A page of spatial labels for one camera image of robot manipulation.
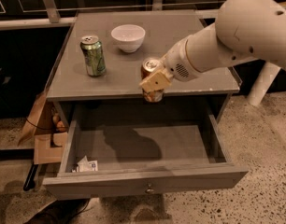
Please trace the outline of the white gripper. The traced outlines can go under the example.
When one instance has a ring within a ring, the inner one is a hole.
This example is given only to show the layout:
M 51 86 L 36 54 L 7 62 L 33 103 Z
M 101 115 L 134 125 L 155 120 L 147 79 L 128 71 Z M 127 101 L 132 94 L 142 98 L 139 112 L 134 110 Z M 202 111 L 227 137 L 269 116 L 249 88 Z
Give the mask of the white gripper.
M 145 92 L 159 91 L 169 87 L 173 77 L 181 82 L 187 82 L 201 76 L 201 73 L 189 61 L 187 43 L 188 38 L 185 37 L 166 53 L 163 57 L 165 68 L 156 68 L 152 72 L 141 69 L 142 80 L 139 86 Z

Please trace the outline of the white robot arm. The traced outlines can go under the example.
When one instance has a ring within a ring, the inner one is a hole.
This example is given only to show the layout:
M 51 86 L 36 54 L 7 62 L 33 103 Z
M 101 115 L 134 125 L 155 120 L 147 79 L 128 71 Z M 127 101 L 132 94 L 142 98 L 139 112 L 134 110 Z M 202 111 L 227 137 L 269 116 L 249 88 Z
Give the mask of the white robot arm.
M 164 90 L 174 79 L 187 82 L 247 58 L 286 71 L 286 9 L 274 0 L 226 0 L 215 22 L 177 42 L 140 87 L 145 92 Z

